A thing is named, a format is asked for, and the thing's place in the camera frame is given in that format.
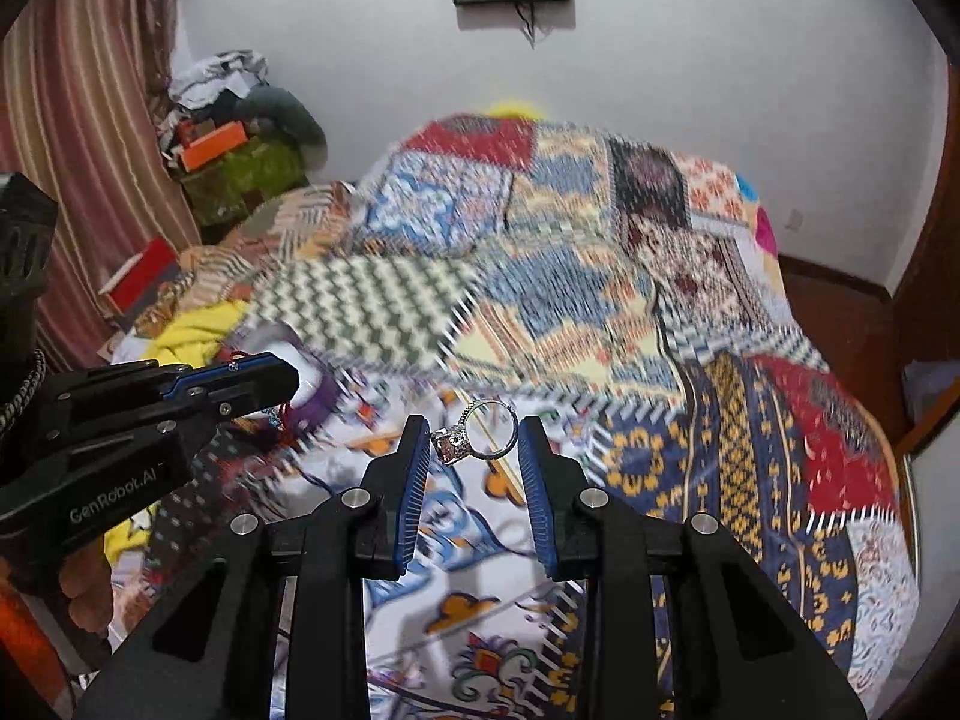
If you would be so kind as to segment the person's hand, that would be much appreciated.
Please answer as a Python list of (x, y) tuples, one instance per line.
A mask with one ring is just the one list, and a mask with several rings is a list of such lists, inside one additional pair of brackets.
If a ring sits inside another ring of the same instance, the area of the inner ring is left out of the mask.
[(60, 590), (68, 598), (71, 621), (82, 631), (104, 637), (114, 614), (104, 539), (95, 539), (67, 557), (60, 569), (59, 582)]

